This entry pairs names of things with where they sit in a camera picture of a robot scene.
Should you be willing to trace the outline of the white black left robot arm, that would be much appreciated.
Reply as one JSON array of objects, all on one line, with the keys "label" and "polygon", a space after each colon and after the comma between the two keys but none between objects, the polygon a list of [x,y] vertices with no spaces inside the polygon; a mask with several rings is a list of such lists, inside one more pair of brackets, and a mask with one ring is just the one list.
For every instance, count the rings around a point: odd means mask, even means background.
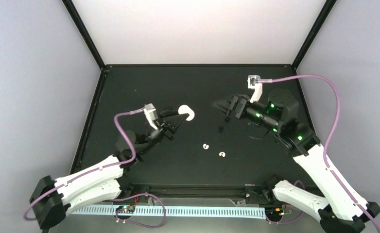
[{"label": "white black left robot arm", "polygon": [[[149,133],[139,135],[125,131],[119,118],[143,113],[151,127]],[[131,185],[123,178],[136,163],[143,161],[148,153],[163,139],[173,140],[174,134],[185,121],[195,117],[187,105],[178,110],[164,110],[158,113],[152,104],[130,112],[118,113],[114,123],[121,135],[117,151],[99,163],[79,172],[52,179],[51,176],[39,180],[23,214],[26,221],[36,221],[41,230],[48,230],[66,216],[83,207],[107,200],[123,199],[130,193]]]}]

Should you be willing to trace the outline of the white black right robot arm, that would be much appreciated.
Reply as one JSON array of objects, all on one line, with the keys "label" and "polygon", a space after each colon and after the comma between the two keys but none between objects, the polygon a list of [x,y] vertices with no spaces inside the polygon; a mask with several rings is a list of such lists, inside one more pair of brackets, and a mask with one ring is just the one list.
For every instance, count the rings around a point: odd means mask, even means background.
[{"label": "white black right robot arm", "polygon": [[360,233],[373,220],[380,207],[361,197],[336,166],[324,155],[324,146],[316,133],[297,119],[298,101],[287,89],[274,89],[266,104],[253,97],[235,94],[214,101],[213,107],[227,117],[248,119],[272,132],[287,155],[311,177],[321,196],[299,188],[287,180],[274,179],[261,189],[266,203],[276,200],[293,205],[316,219],[327,233]]}]

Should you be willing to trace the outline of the white earbud charging case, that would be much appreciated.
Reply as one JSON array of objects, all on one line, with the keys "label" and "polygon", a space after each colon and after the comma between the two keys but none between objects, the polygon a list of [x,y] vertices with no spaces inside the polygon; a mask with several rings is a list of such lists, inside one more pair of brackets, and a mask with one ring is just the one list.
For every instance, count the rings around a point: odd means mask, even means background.
[{"label": "white earbud charging case", "polygon": [[188,105],[185,104],[181,105],[178,108],[178,113],[180,115],[187,114],[188,117],[186,118],[186,121],[192,121],[195,117],[195,112]]}]

